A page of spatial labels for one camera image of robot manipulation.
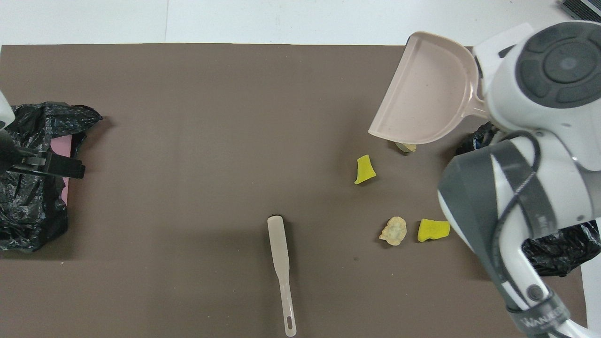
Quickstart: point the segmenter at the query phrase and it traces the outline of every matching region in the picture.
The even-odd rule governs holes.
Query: black cable
[[[499,237],[501,235],[501,230],[503,229],[503,225],[505,224],[505,221],[507,220],[509,213],[517,205],[520,194],[522,193],[523,189],[530,183],[530,181],[532,181],[534,176],[536,176],[538,169],[540,168],[540,143],[538,142],[536,137],[526,131],[516,131],[516,132],[512,132],[512,133],[508,134],[501,141],[510,140],[510,139],[513,139],[516,137],[525,137],[525,138],[529,139],[530,142],[532,142],[532,146],[534,147],[534,160],[533,160],[532,166],[531,166],[532,172],[530,172],[528,177],[515,189],[511,200],[509,201],[509,203],[507,203],[505,209],[503,210],[503,212],[501,213],[501,216],[497,219],[496,224],[495,224],[495,231],[493,232],[493,241],[492,241],[493,253],[494,253],[493,254],[493,266],[496,270],[497,275],[499,276],[499,278],[501,280],[508,280],[508,278],[505,276],[504,264],[503,264],[502,258],[501,258],[501,247],[499,246]],[[522,297],[523,300],[525,300],[525,298],[523,297],[523,295],[521,295],[521,293],[518,293],[518,294]]]
[[[551,330],[551,334],[553,334],[553,335],[554,335],[555,337],[557,337],[557,338],[572,338],[572,337],[570,337],[570,336],[566,336],[565,334],[563,334],[563,333],[561,333],[561,332],[557,331],[557,329],[553,329],[553,330]]]

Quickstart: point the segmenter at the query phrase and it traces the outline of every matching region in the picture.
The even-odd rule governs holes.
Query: black strap
[[[528,310],[507,309],[516,326],[527,335],[548,333],[570,319],[570,311],[549,289],[549,298]]]
[[[497,144],[492,148],[492,154],[501,165],[507,181],[513,191],[518,194],[519,204],[528,227],[531,238],[540,238],[557,232],[557,218],[549,201],[549,197],[538,177],[532,172],[532,167],[520,151],[510,141]],[[525,180],[529,184],[517,191]]]

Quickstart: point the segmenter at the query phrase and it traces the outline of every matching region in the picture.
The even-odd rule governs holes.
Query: brown surface
[[[443,219],[438,177],[481,120],[402,155],[367,133],[402,48],[3,46],[11,104],[104,115],[70,230],[2,253],[1,337],[284,337],[266,220],[282,214],[298,337],[520,337]],[[378,174],[360,186],[356,159]],[[407,238],[377,237],[392,216]],[[585,324],[579,270],[552,286]]]

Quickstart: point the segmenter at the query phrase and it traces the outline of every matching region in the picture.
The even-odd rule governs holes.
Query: brush handle
[[[279,292],[282,295],[282,311],[284,312],[284,328],[286,336],[292,337],[296,334],[296,321],[294,320],[294,309],[292,308],[292,296],[290,295],[290,283],[281,281]]]

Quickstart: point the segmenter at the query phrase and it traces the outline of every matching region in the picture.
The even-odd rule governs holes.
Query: white background
[[[554,0],[0,0],[0,45],[404,45],[424,30],[473,46],[522,22],[569,19]],[[601,256],[582,275],[588,326],[601,332]]]

